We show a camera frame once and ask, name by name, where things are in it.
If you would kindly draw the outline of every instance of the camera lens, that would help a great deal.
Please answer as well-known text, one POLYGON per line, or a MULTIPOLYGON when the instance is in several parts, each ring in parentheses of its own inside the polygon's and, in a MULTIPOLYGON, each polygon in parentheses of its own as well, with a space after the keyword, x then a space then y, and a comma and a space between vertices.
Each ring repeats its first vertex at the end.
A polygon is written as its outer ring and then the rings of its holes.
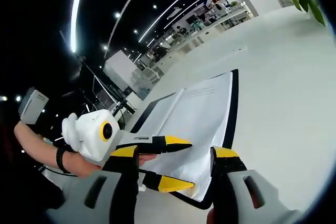
POLYGON ((107 123, 107 124, 104 125, 103 136, 104 136, 105 139, 109 139, 112 136, 112 126, 111 126, 111 124, 107 123))

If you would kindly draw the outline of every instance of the green leaf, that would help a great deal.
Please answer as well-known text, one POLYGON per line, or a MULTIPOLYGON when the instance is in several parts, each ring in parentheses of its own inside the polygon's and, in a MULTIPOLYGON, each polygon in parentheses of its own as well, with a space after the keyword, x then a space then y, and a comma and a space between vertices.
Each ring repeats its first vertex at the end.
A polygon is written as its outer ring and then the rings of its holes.
POLYGON ((307 0, 307 2, 310 6, 311 12, 313 13, 315 19, 318 22, 320 22, 322 25, 326 26, 325 23, 324 23, 322 13, 320 12, 319 8, 317 7, 317 4, 313 0, 307 0))
POLYGON ((302 11, 302 10, 301 10, 301 7, 300 7, 300 4, 299 4, 299 1, 298 1, 298 0, 292 0, 292 1, 293 1, 293 3, 294 3, 295 7, 297 8, 297 10, 302 11))
POLYGON ((299 0, 299 3, 307 13, 308 12, 308 1, 307 0, 299 0))

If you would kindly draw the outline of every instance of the white sheet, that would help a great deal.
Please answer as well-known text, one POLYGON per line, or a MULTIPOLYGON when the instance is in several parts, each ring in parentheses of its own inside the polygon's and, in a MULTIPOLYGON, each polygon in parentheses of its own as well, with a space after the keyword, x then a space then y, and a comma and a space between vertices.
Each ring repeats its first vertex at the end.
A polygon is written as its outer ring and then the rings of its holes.
POLYGON ((202 201, 209 184, 210 147, 222 146, 232 91, 232 73, 204 80, 158 102, 139 133, 176 135, 193 147, 165 153, 146 162, 142 169, 195 183, 180 191, 202 201))

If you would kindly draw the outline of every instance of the black border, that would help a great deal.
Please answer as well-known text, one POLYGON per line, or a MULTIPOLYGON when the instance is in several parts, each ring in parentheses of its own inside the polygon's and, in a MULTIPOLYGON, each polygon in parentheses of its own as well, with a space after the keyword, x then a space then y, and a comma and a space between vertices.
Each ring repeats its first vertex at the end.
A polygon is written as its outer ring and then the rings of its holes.
MULTIPOLYGON (((230 112, 227 120, 227 125, 226 125, 226 132, 224 136, 224 141, 223 141, 223 147, 231 149, 234 135, 235 135, 235 130, 236 130, 236 122, 237 122, 237 112, 238 112, 238 93, 239 93, 239 76, 238 76, 238 69, 234 69, 231 71, 232 72, 232 91, 231 91, 231 103, 230 103, 230 112)), ((140 116, 139 120, 136 122, 134 125, 133 129, 131 130, 131 133, 137 133, 138 130, 141 128, 141 126, 144 124, 150 113, 153 111, 157 103, 165 98, 168 98, 172 96, 174 93, 167 95, 163 98, 160 98, 156 101, 151 102, 146 110, 142 113, 140 116)), ((199 209, 208 209, 212 205, 212 192, 213 192, 213 182, 210 182, 209 189, 206 192, 204 199, 199 202, 193 199, 190 199, 189 197, 182 195, 176 191, 170 193, 174 195, 176 198, 194 206, 199 209)))
POLYGON ((144 122, 147 120, 148 116, 152 113, 152 111, 154 110, 155 106, 157 105, 158 102, 160 102, 163 99, 166 99, 168 97, 171 97, 173 94, 175 94, 176 92, 166 95, 165 97, 162 97, 158 100, 155 100, 153 102, 151 102, 147 108, 145 109, 145 111, 142 113, 142 115, 140 116, 140 118, 137 120, 137 122, 135 123, 135 125, 133 126, 131 133, 137 133, 139 131, 139 129, 142 127, 142 125, 144 124, 144 122))

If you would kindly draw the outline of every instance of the ceiling light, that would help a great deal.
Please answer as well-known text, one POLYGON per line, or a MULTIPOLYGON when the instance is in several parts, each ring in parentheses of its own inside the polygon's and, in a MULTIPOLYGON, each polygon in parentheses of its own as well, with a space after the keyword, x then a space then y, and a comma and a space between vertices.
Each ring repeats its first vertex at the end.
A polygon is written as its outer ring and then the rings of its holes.
POLYGON ((59 137, 59 138, 55 139, 54 141, 60 140, 60 139, 62 139, 62 138, 64 138, 64 137, 63 137, 63 136, 61 136, 61 137, 59 137))
POLYGON ((142 39, 146 36, 146 34, 152 29, 152 27, 159 21, 160 18, 172 7, 174 6, 179 0, 175 0, 151 25, 150 27, 143 33, 141 38, 138 40, 138 42, 141 42, 142 39))
POLYGON ((70 26, 70 45, 72 52, 76 52, 76 22, 80 0, 73 0, 70 26))
POLYGON ((154 41, 154 39, 152 39, 151 42, 149 42, 147 46, 149 47, 149 45, 150 45, 151 43, 153 43, 153 41, 154 41))
POLYGON ((172 21, 170 21, 165 27, 164 29, 166 29, 171 23, 174 22, 174 20, 176 20, 178 17, 180 17, 186 10, 188 10, 190 7, 192 7, 195 3, 197 3, 200 0, 196 0, 195 2, 193 2, 190 6, 188 6, 186 9, 184 9, 182 12, 180 12, 175 18, 173 18, 172 21))
POLYGON ((136 63, 136 61, 139 59, 139 57, 141 56, 142 54, 139 54, 138 57, 135 59, 134 63, 136 63))

